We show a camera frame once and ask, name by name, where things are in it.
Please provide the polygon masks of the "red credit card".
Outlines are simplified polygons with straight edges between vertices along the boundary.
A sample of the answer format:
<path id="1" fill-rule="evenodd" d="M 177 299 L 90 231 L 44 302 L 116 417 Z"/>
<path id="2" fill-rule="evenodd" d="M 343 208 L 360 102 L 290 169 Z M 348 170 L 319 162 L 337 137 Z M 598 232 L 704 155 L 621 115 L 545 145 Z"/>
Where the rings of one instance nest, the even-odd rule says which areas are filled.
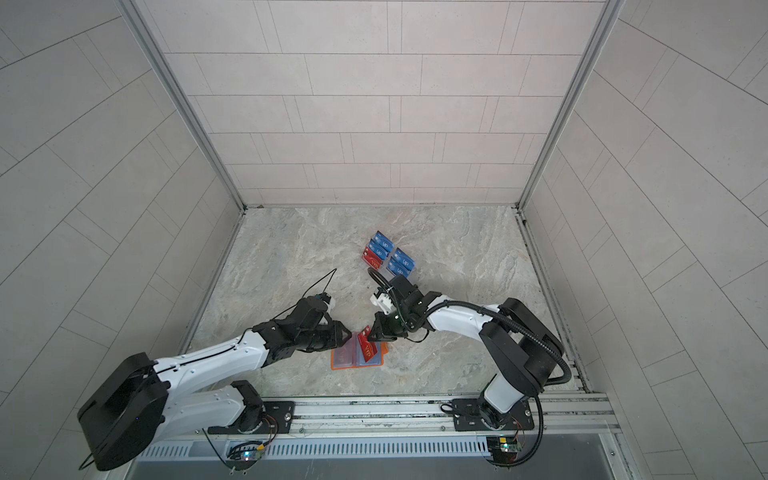
<path id="1" fill-rule="evenodd" d="M 372 328 L 370 326 L 366 326 L 357 334 L 358 346 L 360 348 L 360 355 L 362 358 L 361 364 L 369 363 L 378 355 L 377 345 L 369 340 L 371 331 Z"/>
<path id="2" fill-rule="evenodd" d="M 355 344 L 352 341 L 349 341 L 344 346 L 332 351 L 331 368 L 333 370 L 351 368 L 355 366 L 355 360 Z"/>

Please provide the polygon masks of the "orange card holder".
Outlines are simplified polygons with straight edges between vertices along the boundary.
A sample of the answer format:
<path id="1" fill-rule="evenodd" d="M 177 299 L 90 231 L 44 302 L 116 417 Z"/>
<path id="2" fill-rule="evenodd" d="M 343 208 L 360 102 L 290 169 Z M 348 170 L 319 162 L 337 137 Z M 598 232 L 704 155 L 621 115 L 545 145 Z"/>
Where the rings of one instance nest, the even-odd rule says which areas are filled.
<path id="1" fill-rule="evenodd" d="M 372 361 L 370 361 L 367 364 L 361 364 L 362 358 L 361 358 L 361 355 L 360 355 L 360 348 L 359 348 L 357 342 L 353 342 L 353 343 L 355 344 L 355 350 L 356 350 L 355 366 L 351 367 L 351 368 L 347 368 L 347 369 L 379 367 L 379 366 L 382 366 L 384 364 L 384 356 L 388 353 L 388 344 L 387 343 L 385 343 L 385 342 L 377 342 L 376 343 L 376 345 L 378 347 L 378 355 Z M 332 351 L 331 351 L 330 368 L 332 366 Z"/>

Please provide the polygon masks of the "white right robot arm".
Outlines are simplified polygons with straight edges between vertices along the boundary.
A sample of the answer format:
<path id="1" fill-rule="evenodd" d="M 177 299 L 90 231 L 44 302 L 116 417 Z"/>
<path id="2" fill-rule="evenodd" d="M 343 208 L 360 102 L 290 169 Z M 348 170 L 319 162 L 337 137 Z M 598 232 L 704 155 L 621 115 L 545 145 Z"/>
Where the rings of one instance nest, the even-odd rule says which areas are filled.
<path id="1" fill-rule="evenodd" d="M 480 396 L 489 413 L 505 415 L 546 386 L 572 379 L 561 341 L 522 301 L 508 298 L 499 305 L 481 306 L 440 292 L 424 294 L 402 275 L 387 280 L 376 271 L 369 274 L 378 285 L 371 303 L 379 311 L 368 339 L 409 340 L 424 329 L 481 342 L 498 370 Z"/>

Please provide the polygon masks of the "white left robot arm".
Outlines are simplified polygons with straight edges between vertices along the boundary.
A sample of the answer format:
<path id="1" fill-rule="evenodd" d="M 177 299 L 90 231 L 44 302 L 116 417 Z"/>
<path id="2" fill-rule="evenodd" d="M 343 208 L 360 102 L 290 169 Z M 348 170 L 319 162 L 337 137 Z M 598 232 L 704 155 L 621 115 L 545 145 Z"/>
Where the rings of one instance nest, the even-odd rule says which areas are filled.
<path id="1" fill-rule="evenodd" d="M 283 319 L 194 352 L 152 360 L 140 352 L 123 360 L 81 406 L 77 419 L 89 447 L 81 466 L 110 471 L 152 443 L 209 427 L 250 433 L 279 430 L 257 390 L 239 374 L 290 358 L 344 346 L 353 336 L 331 317 L 333 299 L 300 299 Z"/>

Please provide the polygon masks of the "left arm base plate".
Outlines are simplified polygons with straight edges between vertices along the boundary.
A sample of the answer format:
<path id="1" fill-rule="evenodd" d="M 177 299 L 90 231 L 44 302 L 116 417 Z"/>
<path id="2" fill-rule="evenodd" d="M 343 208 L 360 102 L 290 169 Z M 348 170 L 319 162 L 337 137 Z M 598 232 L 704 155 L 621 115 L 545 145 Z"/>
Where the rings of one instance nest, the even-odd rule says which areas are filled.
<path id="1" fill-rule="evenodd" d="M 275 435 L 290 432 L 295 411 L 292 401 L 267 401 L 259 411 L 247 407 L 232 425 L 209 427 L 213 435 Z"/>

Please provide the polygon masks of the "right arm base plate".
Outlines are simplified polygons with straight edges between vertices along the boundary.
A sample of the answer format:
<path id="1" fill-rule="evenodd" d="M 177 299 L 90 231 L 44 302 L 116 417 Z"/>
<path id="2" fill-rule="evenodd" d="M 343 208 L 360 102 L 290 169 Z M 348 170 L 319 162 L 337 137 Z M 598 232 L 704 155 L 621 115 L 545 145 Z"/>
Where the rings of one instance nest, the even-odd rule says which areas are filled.
<path id="1" fill-rule="evenodd" d="M 534 429 L 527 398 L 516 402 L 507 412 L 499 412 L 481 398 L 455 398 L 442 403 L 440 409 L 453 419 L 454 428 L 458 432 Z"/>

